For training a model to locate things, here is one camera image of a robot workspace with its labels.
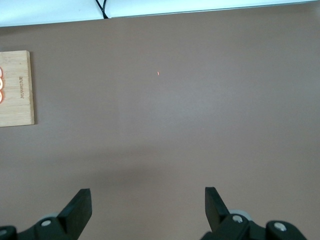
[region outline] brown table surface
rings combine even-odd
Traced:
[[[80,240],[198,240],[215,186],[259,225],[319,239],[319,9],[0,28],[1,52],[31,53],[36,112],[0,128],[0,226],[91,188]]]

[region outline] bamboo cutting board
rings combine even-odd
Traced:
[[[30,53],[0,52],[0,127],[35,124]]]

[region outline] screw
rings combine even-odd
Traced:
[[[6,235],[6,234],[7,234],[7,230],[4,229],[0,231],[0,236]]]
[[[243,222],[242,217],[240,217],[239,215],[234,215],[232,217],[232,220],[235,221],[235,222],[238,222],[238,223],[242,223]]]
[[[43,221],[42,223],[41,223],[41,226],[42,227],[45,227],[45,226],[48,226],[48,225],[50,225],[51,224],[51,220],[45,220],[45,221]]]
[[[281,222],[275,222],[275,223],[274,223],[274,227],[275,227],[276,229],[278,229],[279,231],[281,231],[281,232],[287,231],[286,226],[283,225]]]

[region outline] black cable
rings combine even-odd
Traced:
[[[105,8],[106,8],[107,0],[104,0],[104,1],[103,1],[103,7],[100,5],[100,2],[99,2],[98,0],[95,0],[95,1],[96,1],[96,3],[98,4],[98,6],[99,6],[99,8],[100,8],[100,10],[101,10],[101,12],[102,12],[103,18],[104,18],[104,19],[108,19],[108,16],[107,16],[106,13],[105,13]]]
[[[104,1],[103,1],[103,7],[102,7],[103,12],[105,12],[105,10],[106,10],[106,3],[107,3],[107,1],[108,1],[108,0],[104,0]]]

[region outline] wooden board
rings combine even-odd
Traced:
[[[0,52],[0,68],[0,127],[35,124],[30,53]]]

